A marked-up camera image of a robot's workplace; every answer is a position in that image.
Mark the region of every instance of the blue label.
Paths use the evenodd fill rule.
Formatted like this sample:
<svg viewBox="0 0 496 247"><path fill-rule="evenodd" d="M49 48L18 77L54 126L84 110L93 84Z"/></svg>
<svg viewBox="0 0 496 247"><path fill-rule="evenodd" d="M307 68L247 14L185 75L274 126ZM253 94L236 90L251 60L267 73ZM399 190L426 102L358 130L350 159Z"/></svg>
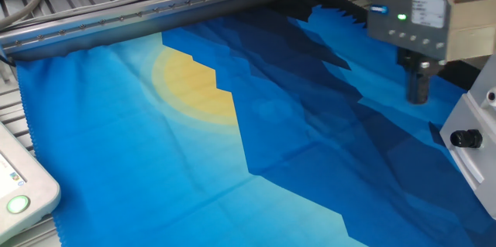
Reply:
<svg viewBox="0 0 496 247"><path fill-rule="evenodd" d="M387 6L384 6L384 5L371 5L370 11L376 12L379 14L383 14L383 15L387 15L389 13L389 8Z"/></svg>

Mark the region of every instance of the white machine casing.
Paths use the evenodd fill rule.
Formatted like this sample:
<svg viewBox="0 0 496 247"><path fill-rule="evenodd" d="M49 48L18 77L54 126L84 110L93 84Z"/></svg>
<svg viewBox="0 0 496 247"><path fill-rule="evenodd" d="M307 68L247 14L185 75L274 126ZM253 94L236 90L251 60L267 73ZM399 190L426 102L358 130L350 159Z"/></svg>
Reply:
<svg viewBox="0 0 496 247"><path fill-rule="evenodd" d="M441 129L441 136L461 173L487 212L496 219L496 55L490 58L468 93L464 94ZM478 149L455 147L450 136L458 130L477 129Z"/></svg>
<svg viewBox="0 0 496 247"><path fill-rule="evenodd" d="M26 181L0 198L2 244L53 211L60 202L60 186L3 124L0 124L0 152ZM12 214L7 210L7 203L17 196L27 196L30 203L23 212Z"/></svg>

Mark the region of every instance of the green button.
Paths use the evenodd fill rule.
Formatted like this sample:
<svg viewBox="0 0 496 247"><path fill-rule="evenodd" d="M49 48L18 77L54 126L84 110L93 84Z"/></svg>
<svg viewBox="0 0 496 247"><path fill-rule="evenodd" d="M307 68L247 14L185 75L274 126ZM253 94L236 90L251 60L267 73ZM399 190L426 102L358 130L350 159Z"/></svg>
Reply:
<svg viewBox="0 0 496 247"><path fill-rule="evenodd" d="M17 196L7 204L7 210L10 213L17 214L26 210L29 206L29 198L26 196Z"/></svg>

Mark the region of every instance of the white control panel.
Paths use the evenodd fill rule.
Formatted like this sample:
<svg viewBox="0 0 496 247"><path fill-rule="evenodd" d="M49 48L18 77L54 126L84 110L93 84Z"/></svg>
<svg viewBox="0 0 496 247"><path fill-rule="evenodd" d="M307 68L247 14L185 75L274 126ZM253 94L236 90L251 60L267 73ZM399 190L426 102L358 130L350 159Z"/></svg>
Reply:
<svg viewBox="0 0 496 247"><path fill-rule="evenodd" d="M0 123L0 244L36 224L59 201L59 184Z"/></svg>

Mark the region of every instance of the black knob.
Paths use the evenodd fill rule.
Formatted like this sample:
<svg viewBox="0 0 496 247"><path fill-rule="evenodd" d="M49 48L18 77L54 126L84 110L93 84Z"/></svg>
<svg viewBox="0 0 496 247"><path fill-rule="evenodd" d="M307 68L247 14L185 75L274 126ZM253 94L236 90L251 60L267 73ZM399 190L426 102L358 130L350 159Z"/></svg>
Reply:
<svg viewBox="0 0 496 247"><path fill-rule="evenodd" d="M449 140L457 147L479 148L482 145L482 135L479 130L455 131Z"/></svg>

